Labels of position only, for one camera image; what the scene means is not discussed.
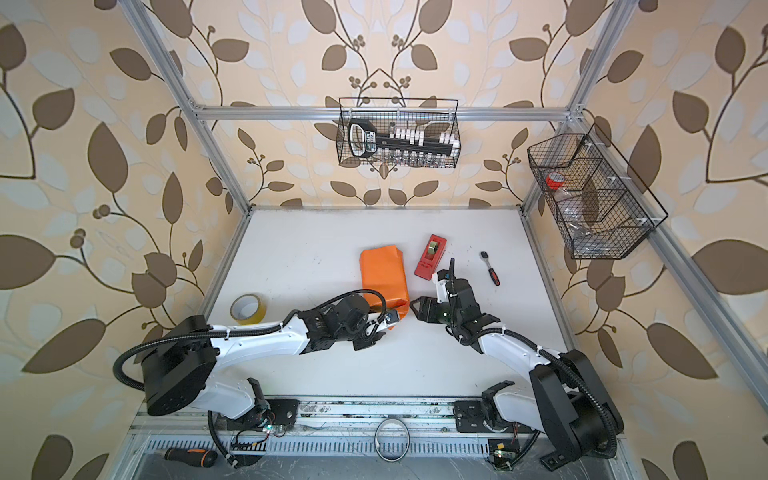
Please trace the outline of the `yellow orange wrapping paper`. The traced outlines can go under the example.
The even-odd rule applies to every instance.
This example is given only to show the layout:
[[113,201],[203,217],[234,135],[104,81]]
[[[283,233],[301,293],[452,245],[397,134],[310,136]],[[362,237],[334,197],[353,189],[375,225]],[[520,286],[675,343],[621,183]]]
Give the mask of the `yellow orange wrapping paper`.
[[362,288],[379,292],[386,307],[403,320],[409,312],[409,293],[403,254],[394,245],[364,250],[360,255]]

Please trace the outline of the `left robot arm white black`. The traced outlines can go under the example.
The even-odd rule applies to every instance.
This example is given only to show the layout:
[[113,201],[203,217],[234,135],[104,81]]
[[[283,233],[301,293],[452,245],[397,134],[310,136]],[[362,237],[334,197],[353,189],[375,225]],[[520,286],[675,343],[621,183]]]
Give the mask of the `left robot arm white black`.
[[235,378],[229,367],[272,356],[298,356],[346,341],[359,351],[373,346],[400,320],[397,310],[373,307],[371,289],[345,292],[308,310],[292,310],[268,327],[211,325],[202,315],[185,319],[168,335],[136,345],[115,360],[123,385],[145,395],[147,412],[164,416],[186,407],[258,425],[270,409],[260,383]]

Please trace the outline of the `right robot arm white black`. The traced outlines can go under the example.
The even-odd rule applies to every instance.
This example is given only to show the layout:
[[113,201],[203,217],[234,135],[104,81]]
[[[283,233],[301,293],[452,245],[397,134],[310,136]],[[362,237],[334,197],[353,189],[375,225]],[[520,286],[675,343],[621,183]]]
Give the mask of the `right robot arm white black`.
[[454,413],[459,431],[511,434],[520,426],[530,429],[530,438],[508,460],[509,468],[522,460],[540,434],[554,447],[540,459],[550,471],[583,456],[616,456],[624,422],[584,353],[548,349],[482,312],[471,285],[457,277],[453,266],[434,273],[432,281],[435,296],[410,304],[416,318],[443,325],[460,345],[500,361],[523,381],[501,381],[477,401],[458,402]]

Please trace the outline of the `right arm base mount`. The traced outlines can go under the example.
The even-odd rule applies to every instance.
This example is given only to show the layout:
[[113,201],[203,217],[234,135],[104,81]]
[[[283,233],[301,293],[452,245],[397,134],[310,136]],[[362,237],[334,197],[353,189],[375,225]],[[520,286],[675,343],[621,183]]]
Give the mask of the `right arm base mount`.
[[504,420],[491,402],[457,400],[453,403],[456,430],[459,433],[529,434],[533,430],[523,424]]

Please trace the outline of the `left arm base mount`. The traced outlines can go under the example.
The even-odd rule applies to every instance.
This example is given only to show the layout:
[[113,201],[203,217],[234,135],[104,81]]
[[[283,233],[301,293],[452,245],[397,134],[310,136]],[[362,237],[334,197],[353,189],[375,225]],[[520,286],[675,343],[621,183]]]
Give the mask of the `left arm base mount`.
[[268,408],[256,406],[237,419],[224,417],[226,429],[229,431],[263,431],[270,426],[286,430],[295,425],[300,405],[298,399],[269,399],[267,403]]

